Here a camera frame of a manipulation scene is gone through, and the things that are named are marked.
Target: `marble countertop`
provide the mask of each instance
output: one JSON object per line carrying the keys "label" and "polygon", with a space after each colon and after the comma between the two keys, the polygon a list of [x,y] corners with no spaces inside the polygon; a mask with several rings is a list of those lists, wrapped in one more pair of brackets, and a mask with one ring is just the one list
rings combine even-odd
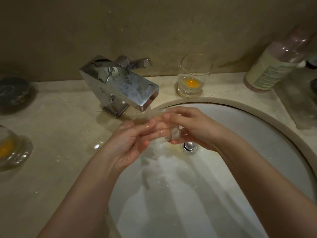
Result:
{"label": "marble countertop", "polygon": [[[213,74],[202,94],[192,99],[176,93],[176,76],[150,77],[160,88],[151,107],[210,102],[249,112],[285,134],[317,174],[317,129],[298,130],[274,91],[252,92],[244,86],[243,76]],[[122,121],[138,115],[131,107],[119,119],[102,111],[84,80],[35,85],[39,92],[28,108],[0,116],[1,125],[28,136],[34,145],[23,166],[0,173],[0,237],[35,237],[95,152],[94,145],[107,140]]]}

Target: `sink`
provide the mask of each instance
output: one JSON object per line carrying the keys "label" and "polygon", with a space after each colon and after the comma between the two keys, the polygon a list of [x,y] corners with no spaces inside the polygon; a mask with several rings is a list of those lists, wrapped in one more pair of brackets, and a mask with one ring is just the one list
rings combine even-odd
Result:
{"label": "sink", "polygon": [[[310,166],[277,129],[228,106],[207,103],[183,106],[199,108],[243,137],[292,184],[317,202],[316,179]],[[180,145],[152,141],[119,177],[109,210],[123,238],[267,237],[219,154],[202,147],[188,155]]]}

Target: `chrome faucet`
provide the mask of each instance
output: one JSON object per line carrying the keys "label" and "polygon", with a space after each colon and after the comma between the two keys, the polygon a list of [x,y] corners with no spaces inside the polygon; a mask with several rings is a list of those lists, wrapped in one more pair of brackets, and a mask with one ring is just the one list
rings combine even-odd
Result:
{"label": "chrome faucet", "polygon": [[152,66],[149,58],[131,61],[119,56],[114,62],[96,56],[79,73],[94,92],[102,109],[118,118],[131,105],[144,112],[159,94],[159,86],[132,70]]}

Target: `drinking glass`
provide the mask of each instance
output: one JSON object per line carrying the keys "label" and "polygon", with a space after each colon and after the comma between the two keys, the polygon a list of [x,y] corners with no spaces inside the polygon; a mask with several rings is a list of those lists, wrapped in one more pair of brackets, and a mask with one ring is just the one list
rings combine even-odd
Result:
{"label": "drinking glass", "polygon": [[12,169],[31,155],[33,145],[25,136],[18,136],[0,125],[0,171]]}
{"label": "drinking glass", "polygon": [[196,97],[212,70],[211,58],[205,54],[188,54],[183,57],[178,75],[178,92],[186,98]]}

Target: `beige wall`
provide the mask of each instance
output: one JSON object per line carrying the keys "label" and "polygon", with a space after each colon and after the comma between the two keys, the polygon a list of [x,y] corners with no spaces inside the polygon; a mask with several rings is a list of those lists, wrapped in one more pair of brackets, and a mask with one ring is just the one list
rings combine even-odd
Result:
{"label": "beige wall", "polygon": [[317,0],[2,0],[0,71],[81,79],[101,54],[150,57],[147,76],[177,74],[186,53],[214,73],[247,71],[266,45],[316,13]]}

